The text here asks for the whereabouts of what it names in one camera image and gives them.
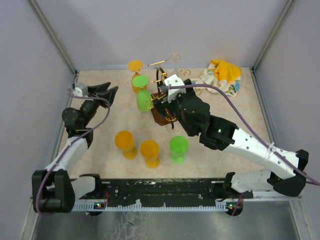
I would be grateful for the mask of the clear wine glass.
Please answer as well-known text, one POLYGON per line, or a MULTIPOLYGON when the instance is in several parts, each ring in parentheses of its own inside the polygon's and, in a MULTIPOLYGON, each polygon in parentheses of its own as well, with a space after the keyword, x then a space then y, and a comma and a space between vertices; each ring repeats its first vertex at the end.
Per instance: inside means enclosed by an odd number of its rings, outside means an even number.
POLYGON ((170 56, 170 59, 173 61, 173 70, 171 72, 171 75, 178 74, 178 66, 182 60, 182 54, 181 53, 172 53, 170 56))

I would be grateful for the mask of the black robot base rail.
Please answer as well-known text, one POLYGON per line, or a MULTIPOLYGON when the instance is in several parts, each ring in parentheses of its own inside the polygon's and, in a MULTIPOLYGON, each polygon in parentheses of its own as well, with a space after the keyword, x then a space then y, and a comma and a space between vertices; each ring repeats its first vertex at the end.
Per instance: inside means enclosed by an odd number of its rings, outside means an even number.
POLYGON ((216 200, 237 200, 241 194, 223 178, 103 179, 100 190, 81 200, 102 200, 108 207, 126 207, 139 200, 143 207, 213 207, 216 200))

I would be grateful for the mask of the yellow plastic goblet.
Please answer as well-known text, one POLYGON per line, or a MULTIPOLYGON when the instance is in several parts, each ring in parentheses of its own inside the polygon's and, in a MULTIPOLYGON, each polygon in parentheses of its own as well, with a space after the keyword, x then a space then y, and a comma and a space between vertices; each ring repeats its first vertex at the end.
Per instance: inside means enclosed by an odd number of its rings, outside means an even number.
POLYGON ((131 88, 135 94, 142 89, 147 89, 147 77, 140 74, 140 70, 143 66, 143 63, 140 60, 132 60, 127 65, 128 69, 134 73, 131 78, 131 88))

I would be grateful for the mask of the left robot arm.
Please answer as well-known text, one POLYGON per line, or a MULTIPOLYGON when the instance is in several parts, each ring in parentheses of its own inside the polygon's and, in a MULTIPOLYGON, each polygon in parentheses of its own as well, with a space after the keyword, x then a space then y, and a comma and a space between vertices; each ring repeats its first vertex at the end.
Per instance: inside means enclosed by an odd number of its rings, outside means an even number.
POLYGON ((104 192, 102 179, 97 173, 86 173, 76 179, 70 174, 81 156, 90 148, 96 126, 88 127, 99 107, 110 111, 118 86, 110 82, 88 86, 74 83, 67 90, 73 99, 83 100, 79 109, 67 107, 61 118, 67 132, 67 140, 55 159, 31 177, 33 209, 40 215, 70 213, 76 201, 86 195, 95 199, 104 192))

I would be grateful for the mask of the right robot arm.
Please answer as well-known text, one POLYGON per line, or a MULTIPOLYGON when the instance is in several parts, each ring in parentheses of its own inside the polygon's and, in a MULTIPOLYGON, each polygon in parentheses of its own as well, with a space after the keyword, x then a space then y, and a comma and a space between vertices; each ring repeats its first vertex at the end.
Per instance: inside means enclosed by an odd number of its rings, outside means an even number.
POLYGON ((227 173, 223 182, 227 197, 235 198, 248 191, 300 195, 307 183, 307 151, 283 150, 265 143, 254 132, 247 133, 235 123, 211 115, 210 105, 196 95, 196 84, 190 79, 182 80, 174 74, 157 87, 159 96, 152 104, 161 117, 177 120, 188 136, 198 136, 209 149, 233 153, 264 167, 260 171, 227 173))

